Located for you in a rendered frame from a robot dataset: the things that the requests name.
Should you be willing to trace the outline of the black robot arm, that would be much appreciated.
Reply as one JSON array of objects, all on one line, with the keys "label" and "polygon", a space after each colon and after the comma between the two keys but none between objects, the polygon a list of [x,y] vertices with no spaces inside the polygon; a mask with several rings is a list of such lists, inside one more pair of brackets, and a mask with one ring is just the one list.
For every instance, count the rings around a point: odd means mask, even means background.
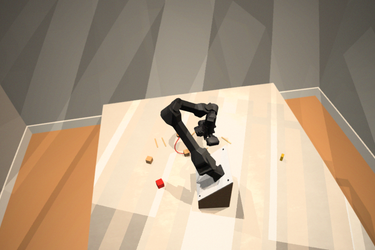
[{"label": "black robot arm", "polygon": [[[167,107],[160,112],[161,118],[166,124],[172,126],[181,138],[189,152],[191,153],[191,160],[200,176],[205,174],[213,177],[214,182],[221,178],[225,173],[222,165],[216,166],[216,161],[206,148],[201,148],[182,122],[180,110],[194,113],[196,117],[203,117],[206,115],[205,124],[214,126],[218,114],[218,105],[215,103],[192,103],[180,98],[173,100]],[[208,134],[208,130],[204,125],[194,127],[197,136],[204,136]]]}]

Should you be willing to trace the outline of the red cube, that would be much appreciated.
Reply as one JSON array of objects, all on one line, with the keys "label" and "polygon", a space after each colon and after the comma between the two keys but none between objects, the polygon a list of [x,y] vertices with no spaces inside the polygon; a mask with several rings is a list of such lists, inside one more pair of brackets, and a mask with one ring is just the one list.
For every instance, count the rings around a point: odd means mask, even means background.
[{"label": "red cube", "polygon": [[158,186],[158,189],[163,188],[164,183],[163,183],[162,179],[156,180],[156,185]]}]

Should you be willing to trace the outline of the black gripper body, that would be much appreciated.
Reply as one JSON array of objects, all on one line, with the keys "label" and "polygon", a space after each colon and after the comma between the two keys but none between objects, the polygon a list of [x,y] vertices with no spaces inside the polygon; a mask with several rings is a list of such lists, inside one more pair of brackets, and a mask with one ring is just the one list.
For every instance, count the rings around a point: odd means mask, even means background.
[{"label": "black gripper body", "polygon": [[204,125],[206,126],[206,129],[208,130],[208,134],[207,134],[207,144],[208,146],[215,146],[215,145],[219,145],[219,140],[217,137],[215,137],[215,135],[213,135],[213,133],[215,133],[215,130],[214,128],[216,128],[216,125],[214,126],[208,126],[205,124],[205,120],[200,120],[198,121],[198,125],[202,125],[204,122]]}]

